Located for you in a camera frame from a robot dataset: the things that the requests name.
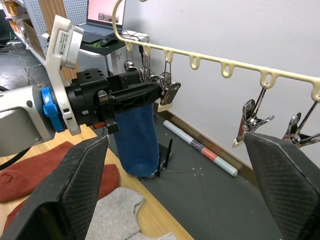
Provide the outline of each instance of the red sock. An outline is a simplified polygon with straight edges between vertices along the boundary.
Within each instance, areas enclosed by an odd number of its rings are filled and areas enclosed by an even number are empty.
[[[120,175],[117,166],[115,164],[104,165],[98,200],[102,199],[106,195],[110,194],[113,190],[115,190],[119,186],[119,180]],[[27,199],[22,201],[6,217],[3,231],[5,231],[9,227],[9,225],[19,213],[20,209],[24,206],[26,201]]]
[[[61,162],[73,145],[66,141],[59,146],[23,161],[0,172],[0,203],[29,195]]]

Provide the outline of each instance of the clothes hanger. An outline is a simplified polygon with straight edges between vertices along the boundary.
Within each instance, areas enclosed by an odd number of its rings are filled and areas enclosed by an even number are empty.
[[[171,63],[173,61],[174,54],[189,56],[190,57],[190,66],[193,70],[197,70],[199,68],[201,59],[208,60],[211,62],[220,63],[221,64],[221,74],[224,78],[230,78],[234,73],[235,67],[248,69],[248,70],[252,70],[252,71],[257,71],[257,72],[261,73],[260,85],[264,86],[265,84],[267,84],[265,89],[271,89],[275,85],[278,77],[284,77],[284,78],[288,78],[288,79],[307,82],[307,83],[311,83],[313,85],[312,91],[311,91],[312,100],[316,101],[317,98],[319,97],[320,77],[307,76],[307,75],[303,75],[303,74],[282,71],[282,70],[275,69],[275,68],[269,68],[269,67],[265,67],[265,66],[258,66],[258,65],[248,64],[245,62],[229,60],[226,58],[209,56],[209,55],[204,55],[204,54],[200,54],[200,53],[196,53],[196,52],[185,51],[185,50],[175,49],[175,48],[171,48],[171,47],[146,43],[146,42],[134,41],[131,39],[125,39],[119,35],[118,30],[117,30],[117,24],[116,24],[116,12],[117,12],[119,4],[122,1],[123,0],[117,0],[115,3],[113,13],[112,13],[112,26],[113,26],[113,30],[115,32],[116,37],[120,41],[125,42],[125,47],[126,47],[127,51],[129,51],[129,52],[132,51],[133,44],[143,46],[144,54],[147,57],[150,57],[151,49],[162,50],[162,51],[164,51],[164,59],[167,63]],[[266,81],[266,78],[268,75],[271,75],[270,82]]]

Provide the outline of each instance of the metal clip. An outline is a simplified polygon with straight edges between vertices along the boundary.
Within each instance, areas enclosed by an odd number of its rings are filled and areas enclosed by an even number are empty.
[[[151,76],[149,76],[149,77],[147,78],[147,81],[148,81],[149,83],[156,83],[156,82],[158,82],[159,78],[160,78],[160,77],[159,77],[158,75],[153,74],[153,75],[151,75]]]
[[[164,72],[160,74],[160,85],[163,91],[168,91],[172,81],[171,62],[169,63],[170,72],[167,72],[167,61],[164,64]]]
[[[138,69],[135,67],[135,64],[133,61],[127,60],[123,64],[124,70],[126,73],[132,72],[132,71],[138,71]]]
[[[175,96],[177,95],[178,90],[181,88],[180,82],[173,82],[166,91],[163,99],[161,100],[161,105],[172,104]]]
[[[140,76],[140,81],[142,83],[146,82],[148,78],[150,77],[150,69],[147,66],[142,66],[139,68],[139,76]]]
[[[302,120],[299,127],[298,127],[298,123],[301,119],[301,112],[298,112],[292,116],[292,118],[290,119],[288,128],[286,130],[286,133],[284,134],[284,136],[282,138],[283,140],[295,144],[298,148],[302,148],[304,146],[316,144],[316,143],[320,142],[320,133],[315,134],[313,136],[308,136],[308,135],[301,133],[301,129],[303,128],[303,126],[307,122],[308,118],[310,117],[313,110],[316,108],[319,101],[320,101],[320,98],[318,98],[314,102],[314,104],[312,105],[312,107],[310,108],[308,113],[306,114],[305,118]]]
[[[238,135],[233,141],[233,148],[238,147],[244,141],[246,132],[255,132],[259,127],[275,118],[275,116],[270,116],[264,120],[257,118],[258,110],[267,91],[265,89],[266,85],[267,84],[262,87],[262,90],[256,102],[255,100],[250,99],[243,105],[240,127]]]

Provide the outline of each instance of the white wall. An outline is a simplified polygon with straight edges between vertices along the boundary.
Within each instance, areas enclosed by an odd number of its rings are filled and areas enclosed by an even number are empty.
[[[172,48],[320,76],[320,2],[318,0],[127,0],[124,27],[147,33],[151,42]],[[135,52],[136,61],[139,54]],[[152,52],[152,70],[164,71],[164,54]],[[173,56],[173,80],[182,83],[172,113],[250,165],[244,145],[233,149],[243,104],[257,99],[260,74],[236,68],[231,78],[221,65]],[[267,90],[258,117],[275,119],[257,132],[282,138],[292,115],[312,105],[312,85],[280,77]],[[320,132],[320,107],[303,128]],[[320,167],[320,143],[302,148]]]

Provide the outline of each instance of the gray sock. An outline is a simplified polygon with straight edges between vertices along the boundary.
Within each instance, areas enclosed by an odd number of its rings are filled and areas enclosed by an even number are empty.
[[[158,238],[147,237],[144,236],[142,233],[138,232],[133,236],[129,237],[127,240],[177,240],[177,238],[172,232]]]
[[[144,196],[118,187],[96,203],[85,240],[126,240],[140,231],[137,213]]]

